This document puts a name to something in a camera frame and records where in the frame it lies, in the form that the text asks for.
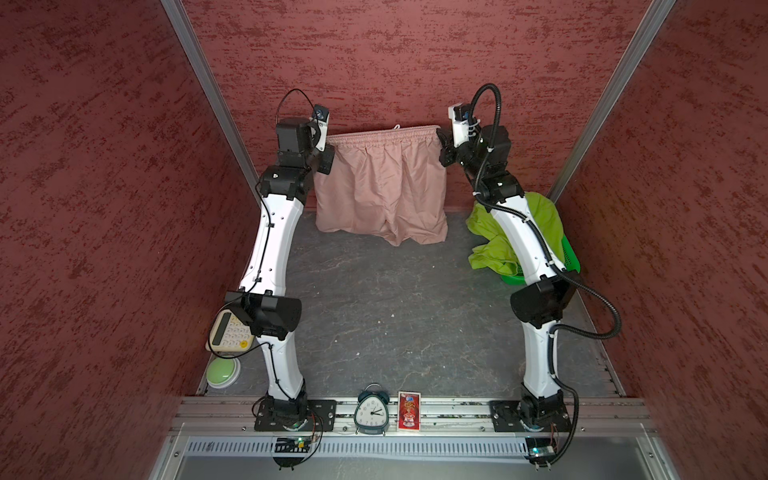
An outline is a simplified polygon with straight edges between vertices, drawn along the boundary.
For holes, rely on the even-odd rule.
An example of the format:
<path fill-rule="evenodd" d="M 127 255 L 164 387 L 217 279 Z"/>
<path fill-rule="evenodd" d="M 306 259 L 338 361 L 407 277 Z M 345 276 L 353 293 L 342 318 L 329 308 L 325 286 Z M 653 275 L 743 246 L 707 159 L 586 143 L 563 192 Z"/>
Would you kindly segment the pink shorts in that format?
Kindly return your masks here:
<path fill-rule="evenodd" d="M 436 125 L 328 137 L 331 173 L 315 176 L 316 227 L 398 246 L 443 242 L 447 174 Z"/>

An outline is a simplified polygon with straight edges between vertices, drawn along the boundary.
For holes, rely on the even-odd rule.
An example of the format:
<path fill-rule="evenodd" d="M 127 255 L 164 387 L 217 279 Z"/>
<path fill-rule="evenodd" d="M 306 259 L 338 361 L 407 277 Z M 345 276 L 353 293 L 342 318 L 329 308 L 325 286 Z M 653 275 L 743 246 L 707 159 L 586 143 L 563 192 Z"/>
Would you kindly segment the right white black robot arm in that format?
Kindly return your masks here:
<path fill-rule="evenodd" d="M 459 164 L 474 183 L 473 195 L 501 227 L 525 279 L 525 287 L 510 296 L 515 317 L 524 332 L 525 373 L 518 418 L 529 431 L 541 431 L 568 420 L 563 389 L 557 383 L 557 333 L 563 311 L 574 293 L 564 278 L 564 264 L 556 256 L 530 211 L 518 180 L 504 160 L 488 160 L 489 132 L 456 143 L 445 129 L 436 130 L 441 145 L 440 163 Z"/>

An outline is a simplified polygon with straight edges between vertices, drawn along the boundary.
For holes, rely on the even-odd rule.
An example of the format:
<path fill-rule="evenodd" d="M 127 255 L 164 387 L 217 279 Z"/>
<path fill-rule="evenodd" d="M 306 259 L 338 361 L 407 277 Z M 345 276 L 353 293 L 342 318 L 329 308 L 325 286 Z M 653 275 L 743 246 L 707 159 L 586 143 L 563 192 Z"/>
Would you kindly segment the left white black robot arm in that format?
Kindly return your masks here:
<path fill-rule="evenodd" d="M 320 108 L 315 113 L 312 120 L 294 117 L 276 124 L 277 160 L 256 186 L 260 218 L 252 257 L 238 292 L 226 302 L 264 357 L 265 417 L 287 430 L 300 429 L 311 415 L 294 338 L 302 302 L 287 295 L 288 258 L 314 175 L 328 174 L 335 154 L 326 144 L 329 115 Z"/>

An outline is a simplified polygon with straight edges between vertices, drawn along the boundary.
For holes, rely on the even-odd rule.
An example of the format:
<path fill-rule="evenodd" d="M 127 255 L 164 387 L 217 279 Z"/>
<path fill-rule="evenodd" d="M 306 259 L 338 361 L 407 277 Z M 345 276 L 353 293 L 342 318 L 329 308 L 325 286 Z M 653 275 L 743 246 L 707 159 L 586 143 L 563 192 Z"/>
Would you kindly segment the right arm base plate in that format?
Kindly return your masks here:
<path fill-rule="evenodd" d="M 553 414 L 536 420 L 531 426 L 522 420 L 519 404 L 519 400 L 491 400 L 488 403 L 496 433 L 544 433 L 549 432 L 552 427 L 559 433 L 567 433 L 571 428 L 571 418 L 564 407 L 558 407 Z"/>

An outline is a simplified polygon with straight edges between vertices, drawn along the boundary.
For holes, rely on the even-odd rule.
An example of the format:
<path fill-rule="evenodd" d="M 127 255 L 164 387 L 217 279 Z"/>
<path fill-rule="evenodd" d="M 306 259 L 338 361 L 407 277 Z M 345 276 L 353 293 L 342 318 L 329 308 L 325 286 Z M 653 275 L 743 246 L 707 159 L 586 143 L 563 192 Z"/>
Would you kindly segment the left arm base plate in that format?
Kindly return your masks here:
<path fill-rule="evenodd" d="M 256 432 L 331 431 L 334 428 L 336 400 L 313 399 L 291 403 L 267 398 L 255 412 Z"/>

